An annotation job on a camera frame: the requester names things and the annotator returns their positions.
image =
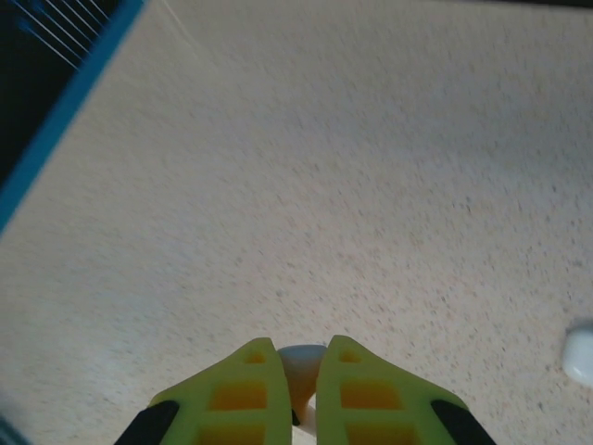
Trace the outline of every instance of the blue strip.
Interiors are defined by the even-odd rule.
[[[122,0],[117,11],[111,16],[105,33],[97,41],[81,70],[74,75],[64,94],[54,105],[51,114],[25,149],[19,163],[0,191],[0,235],[84,103],[84,99],[93,89],[103,68],[115,53],[144,3],[144,0]]]

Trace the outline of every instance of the white object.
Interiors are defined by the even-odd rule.
[[[593,325],[579,327],[569,333],[562,369],[581,385],[593,388]]]

